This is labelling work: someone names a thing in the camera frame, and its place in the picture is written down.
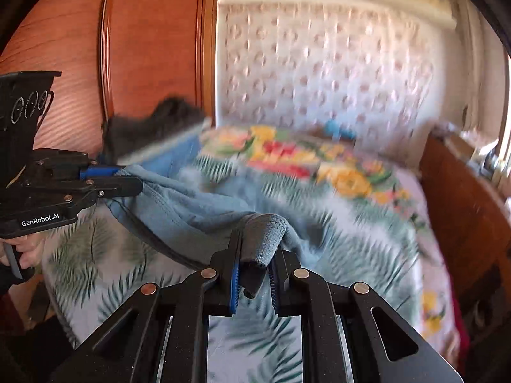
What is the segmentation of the person's left hand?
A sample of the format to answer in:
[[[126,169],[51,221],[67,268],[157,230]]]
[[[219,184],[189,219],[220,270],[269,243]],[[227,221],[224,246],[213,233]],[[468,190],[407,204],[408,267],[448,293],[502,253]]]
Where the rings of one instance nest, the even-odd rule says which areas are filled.
[[[1,240],[1,264],[9,266],[10,262],[5,254],[4,245],[12,245],[21,254],[19,265],[22,270],[37,266],[42,260],[46,233],[33,233],[14,239]]]

